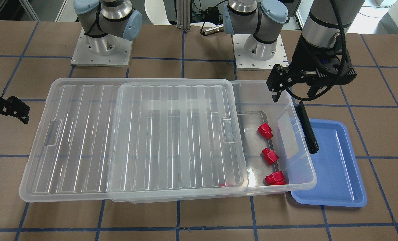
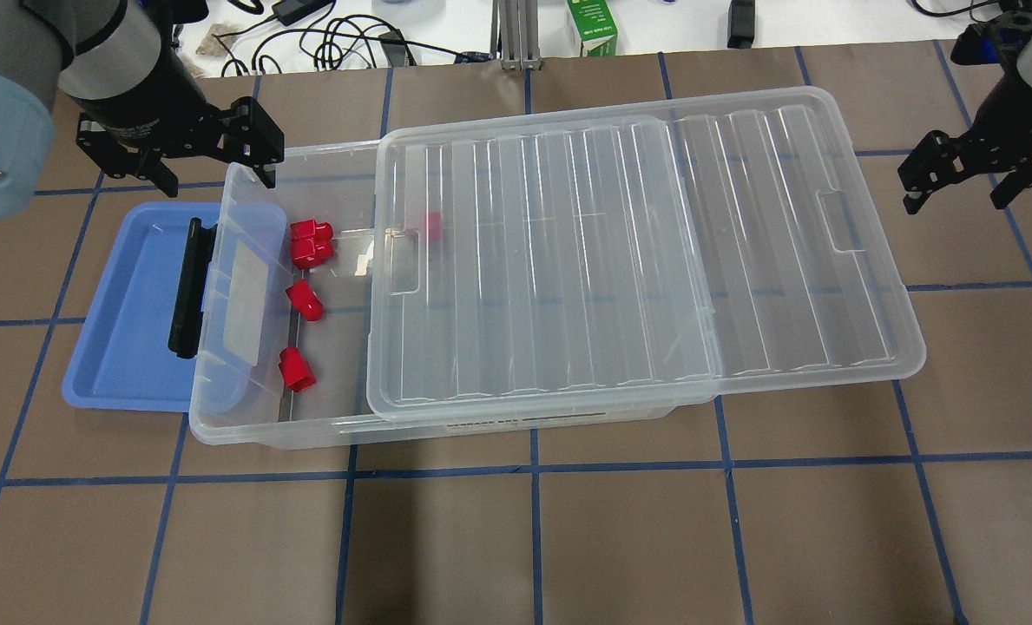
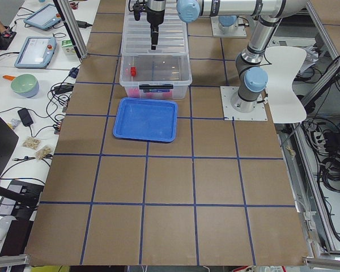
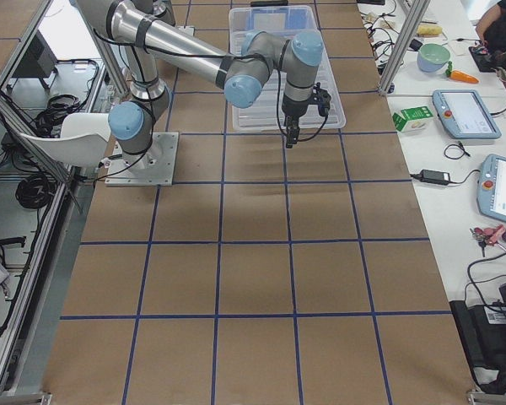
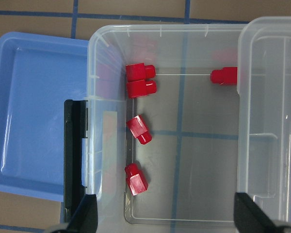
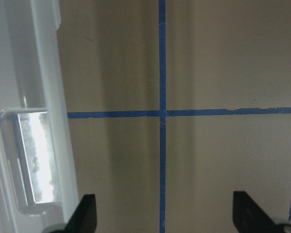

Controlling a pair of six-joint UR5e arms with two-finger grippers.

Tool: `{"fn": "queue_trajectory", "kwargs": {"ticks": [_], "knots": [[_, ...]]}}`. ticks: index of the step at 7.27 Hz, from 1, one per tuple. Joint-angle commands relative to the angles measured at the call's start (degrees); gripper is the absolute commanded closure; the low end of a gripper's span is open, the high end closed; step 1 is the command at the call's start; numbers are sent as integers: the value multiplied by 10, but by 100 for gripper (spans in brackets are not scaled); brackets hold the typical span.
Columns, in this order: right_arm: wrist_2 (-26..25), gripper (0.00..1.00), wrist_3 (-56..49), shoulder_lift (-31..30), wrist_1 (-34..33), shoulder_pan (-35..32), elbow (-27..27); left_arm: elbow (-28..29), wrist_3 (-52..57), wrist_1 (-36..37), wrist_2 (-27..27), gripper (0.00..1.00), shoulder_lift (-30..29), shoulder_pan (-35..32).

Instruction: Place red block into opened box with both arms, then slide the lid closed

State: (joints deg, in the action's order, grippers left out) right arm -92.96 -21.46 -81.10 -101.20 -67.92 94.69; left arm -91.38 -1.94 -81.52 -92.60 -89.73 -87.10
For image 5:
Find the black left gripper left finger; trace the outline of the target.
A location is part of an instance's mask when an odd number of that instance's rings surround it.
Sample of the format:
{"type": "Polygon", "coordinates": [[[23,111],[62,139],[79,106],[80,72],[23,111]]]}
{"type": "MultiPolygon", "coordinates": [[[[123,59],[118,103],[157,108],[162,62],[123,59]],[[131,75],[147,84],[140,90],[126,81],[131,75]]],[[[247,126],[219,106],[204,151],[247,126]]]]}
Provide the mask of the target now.
{"type": "Polygon", "coordinates": [[[97,197],[86,194],[66,227],[67,233],[96,233],[98,227],[97,197]]]}

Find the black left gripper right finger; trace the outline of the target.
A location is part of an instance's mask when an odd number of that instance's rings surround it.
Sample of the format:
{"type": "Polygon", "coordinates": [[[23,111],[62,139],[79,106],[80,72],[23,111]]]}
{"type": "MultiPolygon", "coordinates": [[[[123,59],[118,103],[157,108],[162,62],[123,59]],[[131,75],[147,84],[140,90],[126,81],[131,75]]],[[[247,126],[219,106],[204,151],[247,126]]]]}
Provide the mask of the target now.
{"type": "Polygon", "coordinates": [[[282,232],[250,196],[242,192],[234,195],[234,224],[239,233],[282,232]]]}

